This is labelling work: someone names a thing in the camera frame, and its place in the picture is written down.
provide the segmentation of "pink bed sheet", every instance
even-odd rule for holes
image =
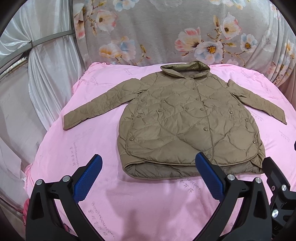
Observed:
[[[35,162],[27,168],[25,189],[29,196],[34,183],[72,175],[97,153],[103,158],[103,169],[86,199],[79,203],[87,218],[105,240],[122,241],[191,241],[200,232],[218,205],[201,177],[180,180],[148,181],[129,177],[122,170],[117,151],[119,119],[126,105],[87,120],[64,131],[62,116],[116,84],[160,71],[161,65],[147,67],[93,63],[73,87],[73,97],[61,111],[58,120],[44,137]],[[284,95],[262,74],[241,67],[212,65],[211,72],[225,81],[234,80],[281,107],[288,125],[267,114],[248,109],[255,118],[264,143],[266,156],[271,156],[289,180],[292,190],[296,181],[296,112]],[[268,197],[271,191],[263,179]],[[253,180],[256,175],[237,178]],[[238,214],[241,200],[225,228],[228,232]],[[59,202],[63,222],[71,227]]]

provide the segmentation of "silver bolt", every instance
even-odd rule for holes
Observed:
[[[278,216],[278,214],[279,214],[279,211],[277,209],[275,209],[275,210],[272,211],[271,216],[273,218],[276,218]]]
[[[37,180],[36,185],[41,185],[42,184],[42,179]]]
[[[287,186],[286,186],[285,184],[283,184],[282,187],[281,187],[281,189],[282,189],[283,191],[286,191],[286,190],[287,190]]]
[[[68,182],[70,180],[70,176],[64,176],[63,177],[63,182]]]
[[[227,178],[231,181],[233,181],[235,179],[235,176],[232,174],[227,175]]]
[[[257,183],[261,183],[261,182],[262,182],[262,180],[261,180],[261,178],[259,178],[259,177],[256,177],[256,178],[255,178],[255,182],[257,182]]]

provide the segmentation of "khaki puffer coat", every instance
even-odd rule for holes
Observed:
[[[118,150],[123,170],[141,179],[199,175],[203,152],[225,173],[262,173],[265,150],[254,118],[262,110],[286,124],[284,111],[194,61],[171,64],[141,80],[126,80],[64,116],[64,129],[130,102],[120,119]]]

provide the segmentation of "jacket's right sleeve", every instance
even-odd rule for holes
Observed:
[[[141,80],[130,79],[123,81],[92,101],[70,111],[64,116],[64,130],[71,129],[86,119],[99,116],[131,101],[152,86],[156,77],[157,74],[153,73],[141,78]]]
[[[282,123],[287,124],[285,112],[270,101],[262,98],[259,95],[254,94],[252,91],[239,86],[233,80],[228,81],[226,89],[228,89],[233,95],[235,95],[242,103],[257,110],[262,110],[270,116],[273,116],[277,120],[281,121]]]

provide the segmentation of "blue textured pad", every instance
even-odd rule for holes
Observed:
[[[103,167],[103,160],[97,155],[73,187],[73,198],[76,203],[83,201]]]
[[[195,156],[195,166],[205,181],[212,197],[221,202],[224,199],[223,183],[201,152]]]

